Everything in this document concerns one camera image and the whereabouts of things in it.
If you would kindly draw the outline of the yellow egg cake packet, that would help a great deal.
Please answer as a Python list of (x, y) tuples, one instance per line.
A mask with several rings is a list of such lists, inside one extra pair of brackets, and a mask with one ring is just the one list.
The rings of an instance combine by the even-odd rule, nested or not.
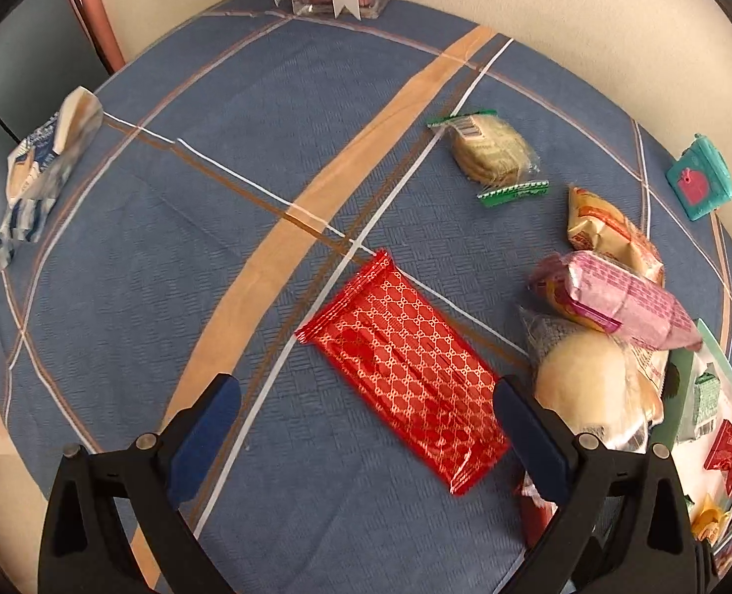
[(727, 518), (728, 513), (709, 494), (704, 495), (702, 508), (691, 523), (692, 536), (714, 547), (721, 539)]

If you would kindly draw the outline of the small red snack packet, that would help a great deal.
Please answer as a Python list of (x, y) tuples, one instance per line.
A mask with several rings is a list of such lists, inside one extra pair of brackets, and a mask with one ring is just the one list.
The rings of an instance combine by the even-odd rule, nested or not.
[(723, 420), (704, 460), (706, 471), (719, 471), (725, 478), (726, 495), (732, 495), (732, 422)]

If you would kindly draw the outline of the round white cake packet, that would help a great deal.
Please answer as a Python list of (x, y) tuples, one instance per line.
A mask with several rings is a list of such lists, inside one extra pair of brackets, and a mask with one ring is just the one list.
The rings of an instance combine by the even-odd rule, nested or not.
[(633, 347), (558, 316), (527, 308), (519, 315), (535, 363), (536, 401), (573, 433), (592, 433), (609, 449), (644, 452), (664, 408)]

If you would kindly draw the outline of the green white small packet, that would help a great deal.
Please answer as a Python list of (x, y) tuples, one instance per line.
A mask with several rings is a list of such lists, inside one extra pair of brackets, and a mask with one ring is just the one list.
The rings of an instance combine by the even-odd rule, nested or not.
[(714, 430), (719, 397), (721, 397), (721, 380), (715, 366), (709, 363), (688, 390), (676, 433), (678, 443), (699, 440)]

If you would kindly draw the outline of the pink snack bag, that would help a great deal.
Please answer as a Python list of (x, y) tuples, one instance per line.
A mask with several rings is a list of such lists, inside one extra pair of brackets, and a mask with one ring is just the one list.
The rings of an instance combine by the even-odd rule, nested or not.
[(551, 255), (528, 287), (561, 315), (648, 350), (703, 344), (694, 320), (666, 288), (592, 251)]

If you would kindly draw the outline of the red patterned snack bar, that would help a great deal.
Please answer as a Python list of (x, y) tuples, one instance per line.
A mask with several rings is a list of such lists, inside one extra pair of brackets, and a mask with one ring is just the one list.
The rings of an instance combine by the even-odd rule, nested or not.
[(499, 377), (379, 251), (295, 333), (314, 345), (452, 495), (508, 449)]

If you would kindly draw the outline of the yellow orange snack bag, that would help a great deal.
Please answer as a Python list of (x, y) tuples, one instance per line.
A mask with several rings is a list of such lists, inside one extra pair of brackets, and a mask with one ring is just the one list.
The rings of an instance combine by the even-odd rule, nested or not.
[(666, 269), (653, 242), (619, 208), (585, 188), (569, 187), (568, 239), (575, 249), (618, 261), (658, 286)]

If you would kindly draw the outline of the green edged cookie packet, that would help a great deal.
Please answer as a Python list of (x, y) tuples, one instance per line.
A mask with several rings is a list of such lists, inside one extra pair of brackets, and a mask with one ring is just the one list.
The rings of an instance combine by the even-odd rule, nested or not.
[(549, 181), (541, 177), (532, 146), (495, 110), (451, 114), (426, 124), (449, 137), (452, 157), (464, 176), (481, 186), (476, 198), (495, 208), (527, 197), (545, 196)]

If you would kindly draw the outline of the white tray with green rim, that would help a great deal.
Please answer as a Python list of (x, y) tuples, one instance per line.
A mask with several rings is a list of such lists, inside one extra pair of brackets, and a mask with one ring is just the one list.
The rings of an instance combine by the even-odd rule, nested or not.
[(670, 449), (696, 537), (718, 545), (732, 516), (732, 455), (721, 440), (732, 433), (732, 367), (703, 320), (696, 329), (698, 350), (668, 355), (664, 420), (649, 442)]

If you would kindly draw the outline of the teal toy box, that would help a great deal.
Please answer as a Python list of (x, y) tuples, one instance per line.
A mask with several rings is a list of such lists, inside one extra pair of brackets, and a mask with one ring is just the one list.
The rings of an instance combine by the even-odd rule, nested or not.
[(703, 134), (681, 153), (666, 178), (691, 221), (698, 221), (732, 200), (732, 175), (713, 142)]

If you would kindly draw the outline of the blue white snack bag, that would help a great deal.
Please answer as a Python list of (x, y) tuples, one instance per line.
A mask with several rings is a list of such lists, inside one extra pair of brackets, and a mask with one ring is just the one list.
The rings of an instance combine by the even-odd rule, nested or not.
[(23, 138), (7, 156), (6, 210), (0, 224), (0, 271), (11, 263), (22, 243), (35, 243), (103, 123), (103, 106), (80, 86), (60, 109)]

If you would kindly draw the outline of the blue plaid tablecloth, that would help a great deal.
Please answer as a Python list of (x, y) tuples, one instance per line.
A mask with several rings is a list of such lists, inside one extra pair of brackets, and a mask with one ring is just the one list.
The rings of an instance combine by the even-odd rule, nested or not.
[[(732, 239), (671, 155), (499, 32), (395, 1), (373, 22), (229, 0), (99, 91), (105, 121), (41, 240), (0, 272), (6, 486), (44, 507), (61, 450), (124, 448), (218, 373), (244, 412), (185, 515), (242, 593), (492, 593), (522, 551), (506, 457), (452, 496), (294, 331), (384, 249), (498, 373), (527, 367), (528, 275), (570, 185), (616, 204), (732, 364)], [(426, 124), (495, 110), (545, 196), (485, 208)]]

